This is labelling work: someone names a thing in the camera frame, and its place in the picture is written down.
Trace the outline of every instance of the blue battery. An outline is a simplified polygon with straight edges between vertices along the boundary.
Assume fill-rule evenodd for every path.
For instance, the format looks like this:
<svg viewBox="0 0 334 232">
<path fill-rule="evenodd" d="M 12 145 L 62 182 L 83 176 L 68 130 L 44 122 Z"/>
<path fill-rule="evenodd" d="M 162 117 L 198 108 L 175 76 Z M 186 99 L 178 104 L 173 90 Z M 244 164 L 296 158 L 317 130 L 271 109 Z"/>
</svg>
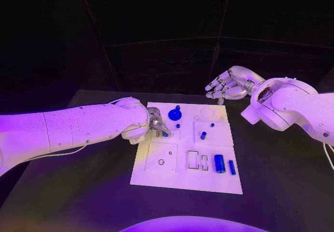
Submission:
<svg viewBox="0 0 334 232">
<path fill-rule="evenodd" d="M 237 173 L 235 173 L 235 164 L 234 164 L 232 160 L 229 160 L 229 168 L 231 168 L 231 174 L 237 175 Z"/>
<path fill-rule="evenodd" d="M 216 172 L 218 173 L 225 173 L 225 158 L 224 155 L 215 155 L 215 165 L 216 165 Z"/>
<path fill-rule="evenodd" d="M 202 139 L 202 140 L 206 139 L 206 135 L 208 135 L 208 133 L 206 133 L 206 132 L 202 132 L 202 136 L 201 136 L 201 139 Z"/>
</svg>

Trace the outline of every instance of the robotic hand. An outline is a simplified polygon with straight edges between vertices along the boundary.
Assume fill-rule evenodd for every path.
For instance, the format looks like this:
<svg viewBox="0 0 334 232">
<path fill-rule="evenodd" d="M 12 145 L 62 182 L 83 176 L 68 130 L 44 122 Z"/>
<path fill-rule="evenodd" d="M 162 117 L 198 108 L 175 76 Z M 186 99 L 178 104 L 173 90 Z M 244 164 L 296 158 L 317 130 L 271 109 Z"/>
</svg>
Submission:
<svg viewBox="0 0 334 232">
<path fill-rule="evenodd" d="M 19 163 L 72 154 L 47 155 L 80 146 L 84 148 L 88 144 L 114 139 L 120 134 L 131 144 L 137 144 L 149 130 L 170 134 L 160 110 L 146 108 L 134 98 L 52 112 L 2 115 L 0 176 Z"/>
<path fill-rule="evenodd" d="M 319 94 L 304 82 L 291 78 L 265 80 L 250 69 L 234 66 L 206 86 L 208 97 L 241 99 L 251 95 L 251 105 L 242 112 L 251 124 L 260 120 L 278 131 L 294 123 L 324 144 L 334 145 L 334 93 Z"/>
</svg>

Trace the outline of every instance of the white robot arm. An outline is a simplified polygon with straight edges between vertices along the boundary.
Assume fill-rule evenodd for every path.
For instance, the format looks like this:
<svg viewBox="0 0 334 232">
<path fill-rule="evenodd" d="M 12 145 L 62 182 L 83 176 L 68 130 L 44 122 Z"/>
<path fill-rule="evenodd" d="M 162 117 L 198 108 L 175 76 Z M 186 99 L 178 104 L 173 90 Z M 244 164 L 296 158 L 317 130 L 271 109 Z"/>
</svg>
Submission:
<svg viewBox="0 0 334 232">
<path fill-rule="evenodd" d="M 134 98 L 44 113 L 0 116 L 0 176 L 19 163 L 48 153 L 87 146 L 120 134 L 131 144 L 149 130 L 170 131 L 160 110 Z"/>
<path fill-rule="evenodd" d="M 206 91 L 208 97 L 241 99 L 251 95 L 251 105 L 242 112 L 251 124 L 262 120 L 278 131 L 284 131 L 294 123 L 309 135 L 323 143 L 334 145 L 334 93 L 319 94 L 304 82 L 291 78 L 265 80 L 250 69 L 234 66 L 225 71 Z"/>
</svg>

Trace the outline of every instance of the table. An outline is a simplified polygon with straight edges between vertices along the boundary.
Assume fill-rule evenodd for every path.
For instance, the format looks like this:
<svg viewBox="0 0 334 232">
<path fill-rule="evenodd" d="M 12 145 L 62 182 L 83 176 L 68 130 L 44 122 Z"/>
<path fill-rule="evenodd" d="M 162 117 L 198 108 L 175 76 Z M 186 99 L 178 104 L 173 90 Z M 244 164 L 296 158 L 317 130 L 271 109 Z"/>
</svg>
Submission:
<svg viewBox="0 0 334 232">
<path fill-rule="evenodd" d="M 133 96 L 216 104 L 205 96 L 80 90 L 68 107 Z M 31 162 L 0 209 L 0 230 L 119 231 L 167 216 L 232 220 L 268 231 L 334 231 L 334 172 L 322 142 L 293 125 L 251 125 L 250 98 L 227 101 L 244 195 L 130 185 L 137 145 L 121 136 Z"/>
</svg>

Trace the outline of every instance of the blue object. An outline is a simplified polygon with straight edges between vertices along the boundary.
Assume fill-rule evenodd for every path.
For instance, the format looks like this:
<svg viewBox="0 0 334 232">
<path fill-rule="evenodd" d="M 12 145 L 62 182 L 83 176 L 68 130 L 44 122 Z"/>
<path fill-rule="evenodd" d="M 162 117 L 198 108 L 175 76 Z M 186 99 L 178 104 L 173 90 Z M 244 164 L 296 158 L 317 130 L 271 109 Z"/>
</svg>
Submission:
<svg viewBox="0 0 334 232">
<path fill-rule="evenodd" d="M 178 121 L 183 116 L 183 113 L 180 111 L 180 106 L 176 106 L 176 109 L 169 112 L 169 118 L 173 121 Z"/>
<path fill-rule="evenodd" d="M 231 168 L 231 174 L 237 175 L 237 173 L 235 173 L 235 164 L 234 164 L 232 160 L 229 160 L 229 168 Z"/>
<path fill-rule="evenodd" d="M 225 173 L 225 158 L 224 155 L 215 155 L 215 165 L 216 165 L 216 172 L 218 173 Z"/>
<path fill-rule="evenodd" d="M 203 140 L 205 140 L 205 138 L 206 138 L 206 135 L 208 135 L 208 133 L 206 133 L 206 132 L 202 132 L 201 139 L 203 139 Z"/>
</svg>

